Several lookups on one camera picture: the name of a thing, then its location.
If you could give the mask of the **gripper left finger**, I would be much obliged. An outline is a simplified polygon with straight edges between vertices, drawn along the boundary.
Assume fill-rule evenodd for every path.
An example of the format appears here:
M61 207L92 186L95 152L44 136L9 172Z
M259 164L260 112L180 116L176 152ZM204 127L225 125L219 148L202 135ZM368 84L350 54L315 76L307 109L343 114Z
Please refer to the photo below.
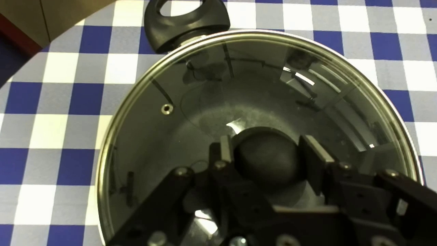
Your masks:
M208 209L220 246L245 239L247 246L274 246L274 209L254 183L234 167L229 136L210 145L200 173L176 167L108 241L108 246L180 246L197 210Z

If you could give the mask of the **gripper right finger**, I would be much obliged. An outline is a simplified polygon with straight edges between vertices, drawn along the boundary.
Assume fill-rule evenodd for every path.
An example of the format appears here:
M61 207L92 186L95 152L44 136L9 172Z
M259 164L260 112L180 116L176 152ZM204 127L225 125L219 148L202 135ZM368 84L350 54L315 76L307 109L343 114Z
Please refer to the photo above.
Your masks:
M373 175L299 139L307 180L336 212L309 214L302 246L437 246L437 193L392 169Z

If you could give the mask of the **glass lid with black knob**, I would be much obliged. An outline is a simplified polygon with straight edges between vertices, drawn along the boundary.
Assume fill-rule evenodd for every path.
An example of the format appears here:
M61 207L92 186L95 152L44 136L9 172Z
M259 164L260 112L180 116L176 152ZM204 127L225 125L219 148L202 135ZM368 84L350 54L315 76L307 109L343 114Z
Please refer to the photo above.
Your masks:
M107 243L178 166L200 172L209 146L248 134L290 147L244 170L279 206L320 199L304 180L297 145L314 137L334 159L363 174L394 169L424 184L410 134L394 104L351 61L318 42L278 31L239 30L189 42L134 84L103 137L96 189Z

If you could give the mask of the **black pot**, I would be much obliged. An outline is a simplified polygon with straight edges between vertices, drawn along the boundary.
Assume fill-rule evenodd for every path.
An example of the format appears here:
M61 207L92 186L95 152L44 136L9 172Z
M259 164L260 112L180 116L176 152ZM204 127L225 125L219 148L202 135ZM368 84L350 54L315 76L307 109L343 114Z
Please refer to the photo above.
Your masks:
M196 10L179 16L162 15L160 10L165 2L166 0L150 0L144 13L146 38L153 51L158 54L166 53L167 55L189 42L229 31L230 20L222 0L203 0ZM261 190L261 182L254 177L250 177L249 174L244 174L244 170L248 171L250 166L256 166L257 161L265 161L267 165L270 165L274 157L277 157L279 162L290 164L291 161L288 157L280 157L279 155L289 154L291 148L284 147L283 150L277 150L276 147L273 147L273 144L280 142L276 136L273 136L272 144L268 144L265 140L257 140L255 137L255 133L248 134L245 138L240 139L236 146L230 138L234 147L234 167L242 178L254 183L273 207L274 246L302 246L300 239L304 235L302 224L309 214L315 212L331 213L336 212L337 209L334 207L328 208L324 196L316 195L309 184L307 168L303 155L299 151L299 142L297 145L298 163L303 164L305 167L304 180L308 182L309 190L314 192L321 202L319 205L304 208L274 205ZM200 172L208 167L209 162L210 156L207 164ZM220 246L221 243L222 237L219 235L211 212L208 209L203 209L195 212L195 218L180 246L209 246L213 244ZM231 246L247 246L246 240L242 238L234 239Z

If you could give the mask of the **blue white checked tablecloth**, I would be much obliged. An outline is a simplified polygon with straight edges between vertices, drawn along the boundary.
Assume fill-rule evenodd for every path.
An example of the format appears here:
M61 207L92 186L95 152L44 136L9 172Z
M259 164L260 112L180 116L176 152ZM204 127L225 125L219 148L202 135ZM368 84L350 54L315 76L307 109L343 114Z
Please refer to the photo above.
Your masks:
M343 54L398 109L437 190L437 0L224 0L231 28ZM94 174L108 123L161 55L148 0L43 1L51 43L0 88L0 246L98 246Z

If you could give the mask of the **beige cabinet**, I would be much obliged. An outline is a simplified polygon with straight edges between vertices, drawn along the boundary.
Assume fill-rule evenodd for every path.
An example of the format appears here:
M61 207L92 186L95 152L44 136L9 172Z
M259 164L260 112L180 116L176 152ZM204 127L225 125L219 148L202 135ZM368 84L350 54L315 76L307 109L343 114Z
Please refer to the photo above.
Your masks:
M84 20L116 0L0 0L0 36L28 57L76 53Z

